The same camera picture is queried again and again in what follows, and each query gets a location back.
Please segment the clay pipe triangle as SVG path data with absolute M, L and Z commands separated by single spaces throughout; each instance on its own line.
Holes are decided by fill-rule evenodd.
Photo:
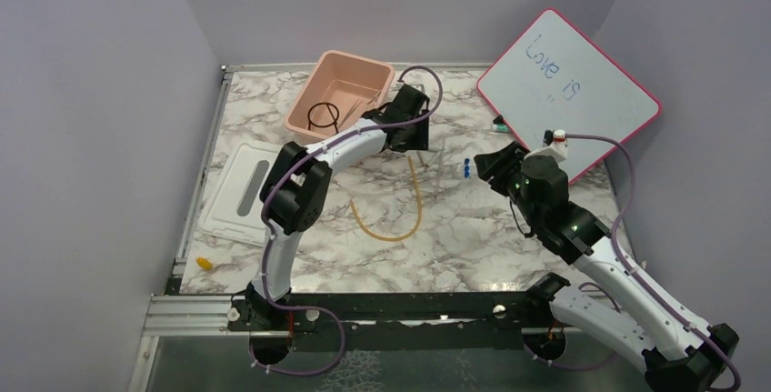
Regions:
M 436 161 L 436 158 L 441 155 L 440 152 L 436 151 L 415 151 L 415 154 L 419 165 L 422 167 L 431 166 Z

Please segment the black wire tripod stand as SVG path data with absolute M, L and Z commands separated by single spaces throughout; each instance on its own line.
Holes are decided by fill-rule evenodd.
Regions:
M 338 133 L 339 119 L 340 110 L 337 106 L 329 102 L 315 103 L 310 106 L 306 113 L 306 129 L 331 128 L 335 133 Z

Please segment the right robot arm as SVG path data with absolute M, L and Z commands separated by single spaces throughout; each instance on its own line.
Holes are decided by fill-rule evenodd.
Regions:
M 626 252 L 612 230 L 571 201 L 559 158 L 566 142 L 529 152 L 517 142 L 474 158 L 478 177 L 524 218 L 526 236 L 588 276 L 621 310 L 598 303 L 550 274 L 531 286 L 526 317 L 577 327 L 637 368 L 654 391 L 713 391 L 734 367 L 737 333 L 677 302 Z

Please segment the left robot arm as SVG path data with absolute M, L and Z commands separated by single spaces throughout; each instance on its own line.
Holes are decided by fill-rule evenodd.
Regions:
M 429 117 L 439 104 L 411 85 L 402 85 L 384 106 L 365 111 L 347 129 L 318 143 L 283 145 L 260 191 L 265 246 L 245 299 L 259 326 L 285 320 L 283 302 L 302 235 L 320 217 L 335 175 L 385 150 L 425 149 Z

